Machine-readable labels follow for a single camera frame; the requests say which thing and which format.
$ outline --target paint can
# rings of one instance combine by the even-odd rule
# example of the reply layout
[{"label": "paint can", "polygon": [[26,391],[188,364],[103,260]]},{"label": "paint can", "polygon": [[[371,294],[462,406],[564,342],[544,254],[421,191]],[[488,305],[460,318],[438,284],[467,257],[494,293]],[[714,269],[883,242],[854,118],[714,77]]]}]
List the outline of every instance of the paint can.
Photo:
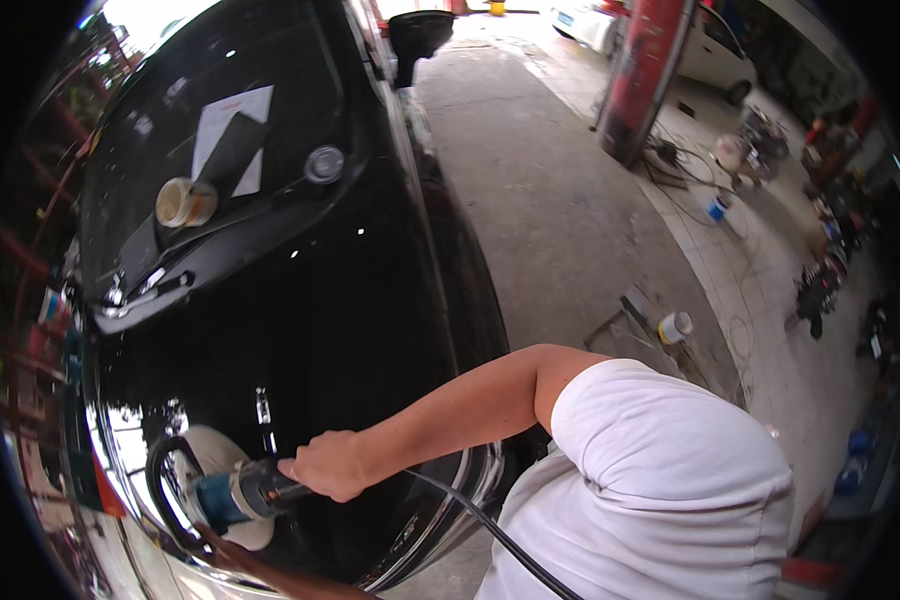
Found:
[{"label": "paint can", "polygon": [[667,345],[676,344],[683,341],[693,331],[693,321],[690,320],[690,315],[684,311],[670,313],[660,319],[656,330],[660,335],[661,342]]},{"label": "paint can", "polygon": [[175,176],[156,195],[156,220],[165,228],[195,228],[210,220],[217,210],[213,185]]}]

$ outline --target man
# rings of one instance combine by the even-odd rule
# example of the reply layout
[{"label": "man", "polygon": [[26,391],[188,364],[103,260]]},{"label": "man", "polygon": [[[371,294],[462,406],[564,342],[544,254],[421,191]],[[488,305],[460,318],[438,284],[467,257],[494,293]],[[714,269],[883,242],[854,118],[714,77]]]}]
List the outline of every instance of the man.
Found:
[{"label": "man", "polygon": [[[500,525],[587,600],[770,598],[786,556],[793,476],[763,426],[709,391],[635,360],[540,344],[474,368],[360,432],[328,431],[280,462],[347,502],[403,469],[540,423],[559,451],[510,490]],[[294,598],[366,598],[257,568]],[[480,600],[553,597],[499,544]]]}]

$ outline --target white t-shirt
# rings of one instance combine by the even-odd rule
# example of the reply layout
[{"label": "white t-shirt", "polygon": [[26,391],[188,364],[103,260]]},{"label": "white t-shirt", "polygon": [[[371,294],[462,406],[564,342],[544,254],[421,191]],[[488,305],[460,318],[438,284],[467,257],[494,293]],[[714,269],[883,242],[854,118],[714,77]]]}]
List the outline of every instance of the white t-shirt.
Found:
[{"label": "white t-shirt", "polygon": [[[513,485],[500,525],[586,600],[770,598],[793,474],[767,430],[636,360],[590,366],[552,412],[559,451]],[[477,600],[554,594],[499,542]]]}]

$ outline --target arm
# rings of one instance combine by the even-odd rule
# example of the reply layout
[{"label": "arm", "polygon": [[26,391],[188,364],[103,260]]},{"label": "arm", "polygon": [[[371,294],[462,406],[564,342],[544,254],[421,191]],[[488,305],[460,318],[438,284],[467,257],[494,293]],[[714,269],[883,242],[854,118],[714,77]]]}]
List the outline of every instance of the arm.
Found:
[{"label": "arm", "polygon": [[265,582],[288,598],[300,600],[370,600],[376,598],[351,585],[321,579],[303,573],[291,573],[267,564],[243,546],[220,538],[204,523],[193,525],[214,548],[208,558],[213,566],[228,571],[241,571]]},{"label": "arm", "polygon": [[607,356],[541,343],[478,366],[358,433],[328,431],[280,471],[337,502],[425,461],[516,435],[540,423],[571,379]]}]

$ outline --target black car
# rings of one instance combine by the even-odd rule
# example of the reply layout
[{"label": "black car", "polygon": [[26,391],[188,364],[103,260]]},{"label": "black car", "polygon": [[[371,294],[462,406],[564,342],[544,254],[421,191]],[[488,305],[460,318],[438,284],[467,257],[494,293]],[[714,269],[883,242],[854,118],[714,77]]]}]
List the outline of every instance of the black car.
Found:
[{"label": "black car", "polygon": [[[183,557],[142,473],[161,437],[204,425],[251,459],[293,455],[508,351],[412,87],[414,62],[449,39],[452,21],[400,15],[387,39],[360,1],[228,0],[112,99],[81,196],[84,398],[118,494],[169,553]],[[156,223],[161,186],[192,173],[203,108],[267,87],[259,191],[224,190],[204,226]],[[342,155],[336,180],[308,176],[315,151]],[[420,469],[493,510],[546,442],[537,428]],[[449,496],[403,474],[346,504],[301,500],[260,552],[379,591],[474,529]]]}]

